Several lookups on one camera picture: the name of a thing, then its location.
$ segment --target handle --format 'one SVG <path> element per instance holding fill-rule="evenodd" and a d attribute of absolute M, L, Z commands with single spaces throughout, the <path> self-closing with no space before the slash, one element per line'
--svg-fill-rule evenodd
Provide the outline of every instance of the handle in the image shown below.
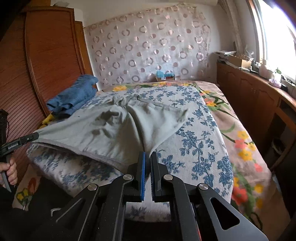
<path fill-rule="evenodd" d="M 2 157 L 1 158 L 1 162 L 9 163 L 10 162 L 10 157 L 11 157 L 11 155 L 7 155 L 5 157 Z M 4 182 L 5 188 L 9 192 L 13 193 L 14 190 L 15 190 L 15 187 L 9 183 L 7 172 L 6 171 L 2 171 L 1 172 L 1 175 L 2 175 L 2 179 L 3 179 L 3 182 Z"/>

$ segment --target red flower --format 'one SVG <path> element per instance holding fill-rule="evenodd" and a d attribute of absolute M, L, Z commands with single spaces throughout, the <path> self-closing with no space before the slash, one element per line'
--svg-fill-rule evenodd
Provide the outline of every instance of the red flower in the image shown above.
<path fill-rule="evenodd" d="M 231 199 L 234 200 L 238 206 L 244 202 L 247 202 L 248 195 L 246 189 L 239 189 L 238 187 L 233 187 Z"/>
<path fill-rule="evenodd" d="M 262 172 L 263 171 L 262 166 L 260 166 L 259 164 L 255 163 L 254 166 L 255 166 L 256 172 Z"/>
<path fill-rule="evenodd" d="M 235 148 L 245 149 L 247 146 L 244 139 L 235 140 Z"/>

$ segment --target white wall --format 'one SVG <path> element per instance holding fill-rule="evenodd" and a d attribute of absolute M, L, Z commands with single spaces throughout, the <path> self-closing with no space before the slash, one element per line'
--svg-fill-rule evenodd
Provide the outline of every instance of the white wall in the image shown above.
<path fill-rule="evenodd" d="M 254 25 L 251 18 L 251 13 L 246 0 L 234 0 L 234 4 L 238 11 L 239 32 L 241 34 L 244 48 L 247 45 L 249 53 L 254 51 L 253 56 L 256 58 L 256 39 Z"/>
<path fill-rule="evenodd" d="M 148 8 L 167 7 L 178 4 L 166 0 L 65 0 L 70 3 L 68 7 L 80 9 L 83 12 L 83 25 L 112 18 L 118 15 L 140 11 Z M 220 5 L 209 6 L 195 4 L 198 10 L 203 12 L 208 25 L 211 28 L 211 43 L 209 52 L 218 50 L 233 50 L 234 36 L 231 31 L 226 12 Z M 210 55 L 211 71 L 209 82 L 216 82 L 216 56 Z"/>

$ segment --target yellow flower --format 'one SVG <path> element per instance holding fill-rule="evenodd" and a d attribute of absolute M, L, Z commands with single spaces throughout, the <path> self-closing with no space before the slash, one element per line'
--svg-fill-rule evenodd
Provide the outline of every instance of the yellow flower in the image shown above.
<path fill-rule="evenodd" d="M 257 208 L 262 208 L 262 206 L 263 206 L 263 200 L 261 198 L 258 198 L 256 200 L 256 207 Z"/>
<path fill-rule="evenodd" d="M 217 106 L 217 104 L 214 103 L 213 101 L 208 101 L 207 106 L 215 107 L 215 106 Z"/>
<path fill-rule="evenodd" d="M 256 146 L 254 143 L 248 143 L 248 148 L 251 150 L 251 151 L 255 151 L 256 150 Z"/>
<path fill-rule="evenodd" d="M 114 92 L 117 92 L 117 91 L 122 91 L 122 90 L 126 90 L 127 87 L 125 85 L 119 85 L 119 86 L 116 86 L 113 88 L 113 91 Z"/>
<path fill-rule="evenodd" d="M 255 192 L 262 193 L 263 192 L 263 186 L 261 184 L 256 184 L 254 187 Z"/>
<path fill-rule="evenodd" d="M 237 188 L 239 187 L 239 178 L 238 177 L 233 178 L 233 185 Z"/>
<path fill-rule="evenodd" d="M 204 94 L 209 94 L 211 91 L 202 91 Z"/>
<path fill-rule="evenodd" d="M 24 199 L 24 197 L 22 196 L 21 193 L 19 193 L 19 194 L 17 195 L 17 199 L 20 200 L 20 201 L 22 201 L 22 200 Z"/>
<path fill-rule="evenodd" d="M 23 194 L 25 195 L 25 196 L 28 196 L 29 194 L 28 194 L 28 189 L 27 188 L 24 188 L 24 190 L 22 191 L 23 192 Z"/>
<path fill-rule="evenodd" d="M 249 137 L 245 131 L 238 131 L 237 136 L 241 139 L 244 139 L 244 140 L 246 140 Z"/>
<path fill-rule="evenodd" d="M 253 160 L 252 158 L 252 152 L 247 151 L 243 149 L 241 152 L 239 152 L 239 156 L 244 160 L 244 161 L 251 161 Z"/>

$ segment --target blue denim clothing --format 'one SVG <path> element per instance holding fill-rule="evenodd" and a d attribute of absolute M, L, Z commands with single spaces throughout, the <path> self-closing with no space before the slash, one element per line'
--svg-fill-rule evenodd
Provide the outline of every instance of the blue denim clothing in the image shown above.
<path fill-rule="evenodd" d="M 95 96 L 97 90 L 92 86 L 98 81 L 89 74 L 79 76 L 70 88 L 47 101 L 49 111 L 56 117 L 69 117 Z"/>

